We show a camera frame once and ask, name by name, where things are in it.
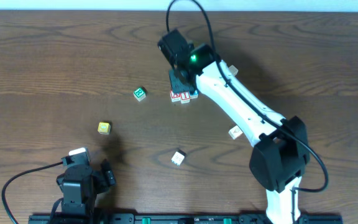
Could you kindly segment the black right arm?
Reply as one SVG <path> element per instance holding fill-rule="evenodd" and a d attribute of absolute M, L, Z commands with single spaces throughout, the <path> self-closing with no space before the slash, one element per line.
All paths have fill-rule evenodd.
<path fill-rule="evenodd" d="M 267 218 L 272 223 L 295 223 L 300 217 L 298 187 L 310 154 L 291 136 L 307 140 L 305 124 L 285 119 L 258 100 L 233 74 L 210 46 L 195 47 L 177 30 L 158 41 L 172 66 L 174 93 L 198 91 L 213 100 L 240 128 L 252 146 L 249 167 L 266 189 Z"/>

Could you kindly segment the blue number 2 block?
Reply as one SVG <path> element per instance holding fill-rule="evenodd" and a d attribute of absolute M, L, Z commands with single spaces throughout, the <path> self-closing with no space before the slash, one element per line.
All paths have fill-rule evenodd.
<path fill-rule="evenodd" d="M 198 97 L 199 93 L 197 90 L 195 90 L 193 93 L 190 93 L 190 98 L 191 99 L 196 99 Z"/>

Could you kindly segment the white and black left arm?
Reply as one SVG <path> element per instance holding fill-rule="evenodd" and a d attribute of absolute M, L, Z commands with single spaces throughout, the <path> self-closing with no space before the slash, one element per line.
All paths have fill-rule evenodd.
<path fill-rule="evenodd" d="M 104 223 L 105 214 L 95 207 L 99 194 L 116 184 L 107 159 L 100 170 L 90 166 L 85 152 L 62 158 L 66 171 L 57 177 L 63 197 L 54 203 L 49 223 Z"/>

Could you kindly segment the red letter I block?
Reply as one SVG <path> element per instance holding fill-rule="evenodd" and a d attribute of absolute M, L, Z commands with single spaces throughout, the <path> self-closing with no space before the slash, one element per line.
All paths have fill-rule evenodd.
<path fill-rule="evenodd" d="M 189 92 L 182 92 L 180 93 L 180 101 L 181 104 L 189 103 L 191 100 L 191 96 Z"/>

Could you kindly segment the red letter A block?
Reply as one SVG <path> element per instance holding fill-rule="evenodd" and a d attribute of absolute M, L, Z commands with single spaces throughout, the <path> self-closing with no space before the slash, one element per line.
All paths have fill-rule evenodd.
<path fill-rule="evenodd" d="M 172 90 L 170 91 L 170 99 L 172 102 L 180 101 L 181 95 L 179 93 L 174 93 Z"/>

